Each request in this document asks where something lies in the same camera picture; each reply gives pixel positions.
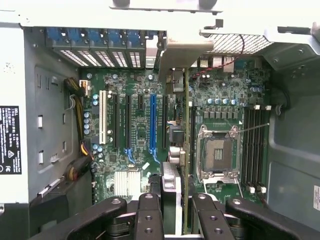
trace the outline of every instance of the small chip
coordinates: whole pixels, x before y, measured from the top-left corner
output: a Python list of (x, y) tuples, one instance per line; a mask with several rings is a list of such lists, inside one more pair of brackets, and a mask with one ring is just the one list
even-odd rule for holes
[(111, 163), (115, 163), (117, 161), (117, 155), (115, 155), (115, 154), (110, 155), (109, 156), (109, 161)]

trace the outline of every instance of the black plastic bracket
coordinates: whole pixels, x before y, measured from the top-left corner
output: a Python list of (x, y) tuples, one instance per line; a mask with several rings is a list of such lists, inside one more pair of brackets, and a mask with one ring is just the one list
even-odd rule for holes
[(200, 229), (205, 240), (235, 240), (224, 214), (207, 194), (192, 196), (194, 234)]
[(87, 227), (91, 225), (95, 225), (95, 228), (100, 228), (100, 232), (102, 232), (104, 228), (103, 222), (106, 222), (118, 215), (124, 214), (126, 210), (126, 200), (118, 197), (110, 197), (64, 220), (49, 230), (35, 235), (29, 240), (79, 239), (79, 236), (82, 235), (82, 231), (88, 230)]
[(154, 193), (145, 193), (139, 197), (138, 211), (135, 216), (134, 239), (165, 239), (159, 198)]
[(267, 240), (320, 239), (320, 232), (243, 198), (227, 200), (225, 211), (259, 229), (259, 235)]

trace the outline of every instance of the white pci slot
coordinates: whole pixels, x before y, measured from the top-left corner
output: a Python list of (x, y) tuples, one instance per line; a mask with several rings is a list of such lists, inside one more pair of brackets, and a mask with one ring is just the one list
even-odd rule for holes
[(99, 92), (99, 143), (107, 143), (107, 91)]

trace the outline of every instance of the white label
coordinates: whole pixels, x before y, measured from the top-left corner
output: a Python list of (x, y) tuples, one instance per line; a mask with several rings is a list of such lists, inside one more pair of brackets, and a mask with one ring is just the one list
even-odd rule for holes
[(320, 186), (313, 188), (313, 207), (320, 211)]
[(150, 163), (146, 162), (143, 166), (142, 169), (146, 170), (149, 167)]

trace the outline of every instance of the barcode sticker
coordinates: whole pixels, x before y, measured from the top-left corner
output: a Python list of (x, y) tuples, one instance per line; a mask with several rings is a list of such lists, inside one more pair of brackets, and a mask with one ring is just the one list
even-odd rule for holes
[(320, 211), (320, 186), (313, 188), (313, 207)]

